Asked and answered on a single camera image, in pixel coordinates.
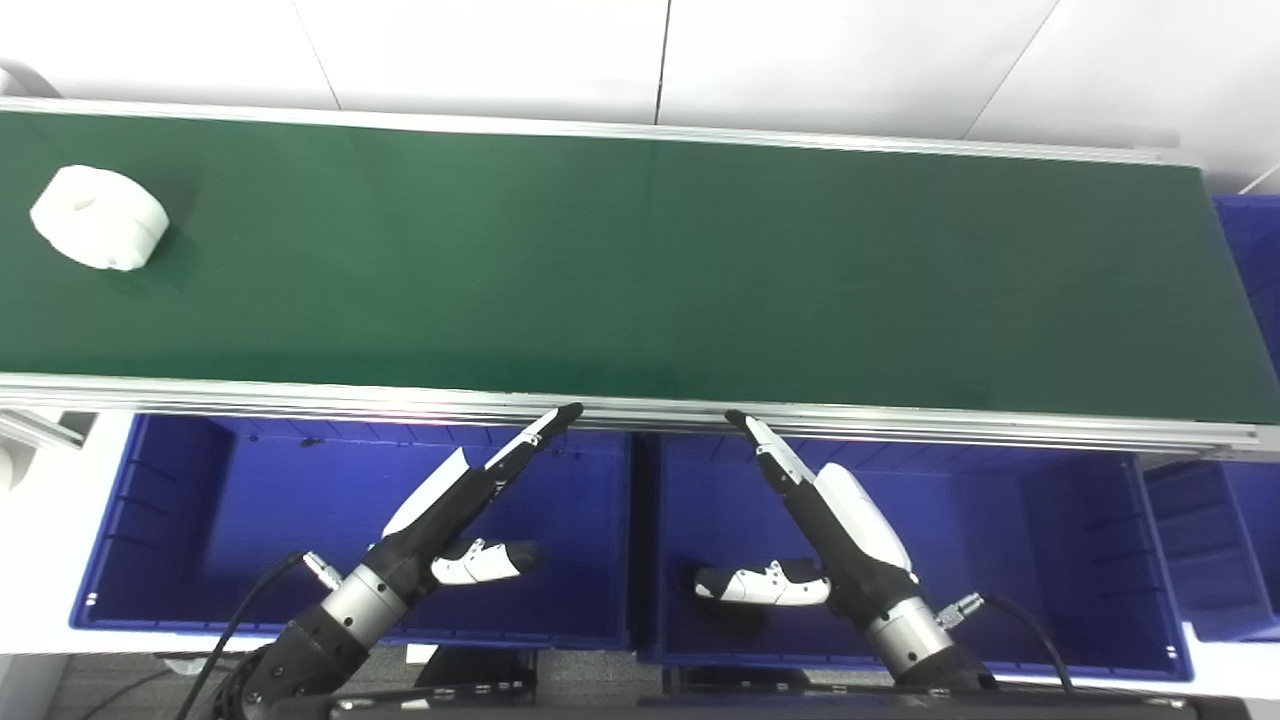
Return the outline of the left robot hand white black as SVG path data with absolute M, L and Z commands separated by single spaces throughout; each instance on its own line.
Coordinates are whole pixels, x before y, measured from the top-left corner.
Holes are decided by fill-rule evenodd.
M 572 402 L 545 413 L 483 465 L 471 465 L 462 450 L 451 455 L 397 511 L 396 529 L 366 552 L 362 565 L 407 606 L 434 592 L 433 562 L 582 411 L 581 402 Z

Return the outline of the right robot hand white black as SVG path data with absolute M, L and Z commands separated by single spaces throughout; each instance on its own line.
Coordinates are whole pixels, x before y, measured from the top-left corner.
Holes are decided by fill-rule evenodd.
M 750 439 L 765 483 L 819 562 L 701 568 L 694 577 L 696 597 L 768 606 L 824 603 L 861 632 L 908 619 L 936 624 L 905 546 L 849 469 L 827 462 L 813 471 L 760 419 L 736 409 L 724 418 Z

